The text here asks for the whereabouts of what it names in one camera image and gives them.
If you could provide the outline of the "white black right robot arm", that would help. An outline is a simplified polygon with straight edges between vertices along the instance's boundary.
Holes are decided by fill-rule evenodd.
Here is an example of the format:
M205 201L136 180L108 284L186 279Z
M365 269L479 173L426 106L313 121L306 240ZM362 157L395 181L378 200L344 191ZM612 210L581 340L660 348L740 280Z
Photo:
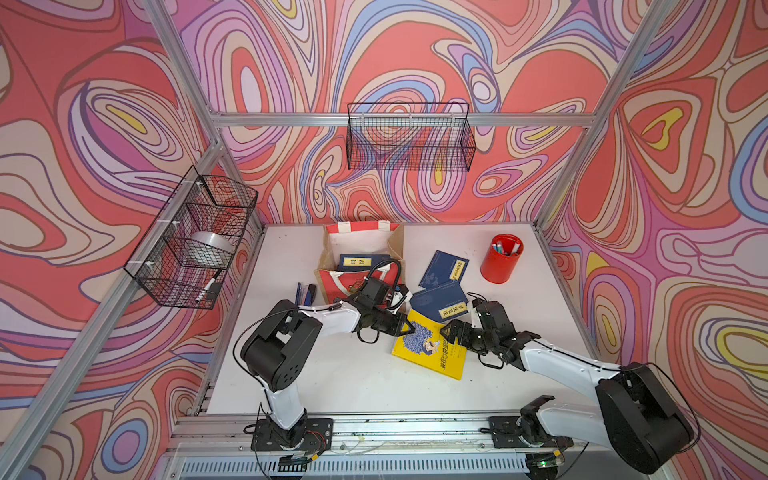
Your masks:
M512 366L549 378L589 401L569 405L542 394L514 417L492 417L490 433L497 444L568 447L583 440L611 448L634 470L653 474L698 443L699 424L689 422L659 379L658 368L606 363L562 349L517 329L497 301L479 299L473 307L479 326L449 321L440 330L447 343L480 359L497 358L498 370Z

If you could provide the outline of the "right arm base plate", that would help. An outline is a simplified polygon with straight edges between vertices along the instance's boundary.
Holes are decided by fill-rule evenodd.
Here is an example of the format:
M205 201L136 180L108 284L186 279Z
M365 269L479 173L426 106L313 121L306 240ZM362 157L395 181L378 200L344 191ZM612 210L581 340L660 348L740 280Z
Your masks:
M574 445L570 437L547 433L535 417L491 416L480 432L489 435L497 449L569 449Z

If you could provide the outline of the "red beige canvas tote bag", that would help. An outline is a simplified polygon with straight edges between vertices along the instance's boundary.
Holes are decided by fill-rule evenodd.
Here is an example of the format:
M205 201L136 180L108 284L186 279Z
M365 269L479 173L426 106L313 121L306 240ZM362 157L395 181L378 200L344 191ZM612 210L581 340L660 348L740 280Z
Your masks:
M405 280L402 224L386 220L339 222L325 227L315 276L323 298L332 303L355 293L369 271L396 286Z

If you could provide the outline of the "yellow illustrated book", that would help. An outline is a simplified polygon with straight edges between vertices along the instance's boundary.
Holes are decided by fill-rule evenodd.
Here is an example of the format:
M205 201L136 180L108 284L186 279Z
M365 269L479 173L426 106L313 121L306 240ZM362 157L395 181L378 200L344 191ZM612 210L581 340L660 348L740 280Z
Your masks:
M407 320L413 332L399 337L392 355L446 377L460 381L464 372L467 349L446 340L442 325L411 310Z

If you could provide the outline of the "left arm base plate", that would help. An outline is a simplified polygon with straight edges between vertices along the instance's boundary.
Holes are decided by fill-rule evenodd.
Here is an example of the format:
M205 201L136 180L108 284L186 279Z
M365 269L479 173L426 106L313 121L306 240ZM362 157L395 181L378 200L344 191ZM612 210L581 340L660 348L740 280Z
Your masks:
M291 429L283 429L270 418L258 420L252 433L254 452L323 453L332 447L332 418L300 419Z

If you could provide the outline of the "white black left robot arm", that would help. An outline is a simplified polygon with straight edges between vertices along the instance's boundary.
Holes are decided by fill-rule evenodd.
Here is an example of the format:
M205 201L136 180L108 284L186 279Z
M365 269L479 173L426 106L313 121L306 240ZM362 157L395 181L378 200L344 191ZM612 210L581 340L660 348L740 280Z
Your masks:
M407 319L404 304L410 299L407 286L392 286L369 277L352 295L320 307L298 306L281 300L256 324L235 360L265 393L267 418L278 431L292 434L306 422L295 382L318 339L353 333L365 342L362 332L381 336L410 336L415 327Z

